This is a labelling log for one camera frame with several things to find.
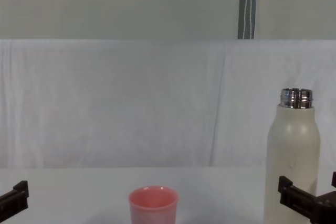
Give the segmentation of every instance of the water bottle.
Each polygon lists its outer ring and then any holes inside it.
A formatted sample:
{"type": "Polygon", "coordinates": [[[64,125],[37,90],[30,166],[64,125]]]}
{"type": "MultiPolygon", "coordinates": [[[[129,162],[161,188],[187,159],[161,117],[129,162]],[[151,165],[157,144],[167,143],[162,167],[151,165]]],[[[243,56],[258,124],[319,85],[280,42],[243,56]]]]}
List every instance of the water bottle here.
{"type": "Polygon", "coordinates": [[[264,224],[308,224],[309,219],[280,204],[279,176],[316,194],[320,133],[312,91],[283,89],[268,133],[264,224]]]}

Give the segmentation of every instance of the tabletop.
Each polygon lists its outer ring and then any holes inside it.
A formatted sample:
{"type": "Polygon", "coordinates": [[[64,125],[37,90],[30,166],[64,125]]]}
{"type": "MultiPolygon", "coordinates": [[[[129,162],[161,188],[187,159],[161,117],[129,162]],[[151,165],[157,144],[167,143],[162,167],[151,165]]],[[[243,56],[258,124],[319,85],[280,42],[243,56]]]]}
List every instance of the tabletop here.
{"type": "MultiPolygon", "coordinates": [[[[318,192],[332,191],[321,169],[318,192]]],[[[128,194],[163,185],[180,196],[176,224],[261,224],[263,168],[0,169],[0,193],[27,180],[29,208],[6,224],[130,224],[128,194]]]]}

